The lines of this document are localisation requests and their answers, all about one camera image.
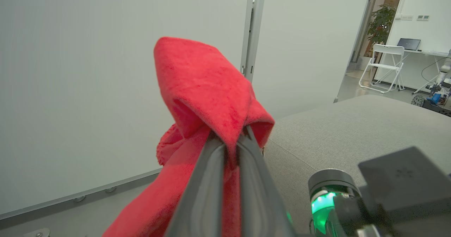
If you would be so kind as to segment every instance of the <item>potted plant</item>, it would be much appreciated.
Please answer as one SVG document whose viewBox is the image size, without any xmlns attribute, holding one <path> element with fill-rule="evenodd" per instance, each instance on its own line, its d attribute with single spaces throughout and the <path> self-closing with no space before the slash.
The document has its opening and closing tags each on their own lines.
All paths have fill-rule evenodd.
<svg viewBox="0 0 451 237">
<path fill-rule="evenodd" d="M 367 57 L 372 56 L 371 46 L 373 45 L 373 43 L 384 44 L 387 42 L 391 25 L 393 24 L 393 20 L 395 19 L 395 7 L 390 4 L 383 4 L 379 7 L 379 10 L 372 13 L 374 20 L 368 25 L 367 34 L 371 36 L 368 37 L 369 44 L 365 52 L 365 55 Z"/>
</svg>

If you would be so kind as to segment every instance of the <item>black wheel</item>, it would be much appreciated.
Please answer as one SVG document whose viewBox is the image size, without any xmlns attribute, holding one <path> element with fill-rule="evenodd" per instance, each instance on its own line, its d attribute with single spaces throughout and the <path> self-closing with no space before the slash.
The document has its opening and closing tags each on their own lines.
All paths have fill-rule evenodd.
<svg viewBox="0 0 451 237">
<path fill-rule="evenodd" d="M 426 100 L 423 96 L 417 95 L 412 99 L 412 105 L 422 107 L 424 104 L 424 100 Z"/>
</svg>

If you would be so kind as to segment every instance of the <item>red cloth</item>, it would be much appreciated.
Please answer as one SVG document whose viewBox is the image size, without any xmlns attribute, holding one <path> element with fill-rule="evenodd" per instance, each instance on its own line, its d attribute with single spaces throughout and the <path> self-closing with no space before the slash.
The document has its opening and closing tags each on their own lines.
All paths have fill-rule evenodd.
<svg viewBox="0 0 451 237">
<path fill-rule="evenodd" d="M 251 83 L 216 48 L 165 37 L 153 53 L 161 95 L 175 119 L 156 149 L 164 167 L 103 236 L 163 236 L 211 129 L 230 152 L 224 168 L 222 236 L 240 236 L 236 143 L 243 127 L 251 125 L 264 146 L 274 120 L 256 101 Z"/>
</svg>

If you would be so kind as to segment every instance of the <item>laptop screen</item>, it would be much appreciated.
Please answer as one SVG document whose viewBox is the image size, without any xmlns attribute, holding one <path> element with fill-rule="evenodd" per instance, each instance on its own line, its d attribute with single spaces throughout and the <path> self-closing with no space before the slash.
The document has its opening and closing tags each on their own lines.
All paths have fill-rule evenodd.
<svg viewBox="0 0 451 237">
<path fill-rule="evenodd" d="M 401 38 L 399 40 L 398 46 L 403 46 L 404 49 L 408 50 L 417 50 L 418 46 L 420 45 L 420 41 L 421 40 Z"/>
</svg>

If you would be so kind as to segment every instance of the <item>green leaves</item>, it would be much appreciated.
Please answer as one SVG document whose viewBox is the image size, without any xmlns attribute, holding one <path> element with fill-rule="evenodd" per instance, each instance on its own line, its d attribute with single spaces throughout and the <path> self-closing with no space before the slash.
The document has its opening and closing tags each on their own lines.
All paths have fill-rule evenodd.
<svg viewBox="0 0 451 237">
<path fill-rule="evenodd" d="M 368 25 L 367 33 L 372 35 L 368 37 L 370 44 L 387 42 L 388 33 L 393 24 L 393 19 L 395 19 L 396 8 L 389 4 L 383 4 L 379 7 L 379 10 L 372 13 L 374 20 Z"/>
</svg>

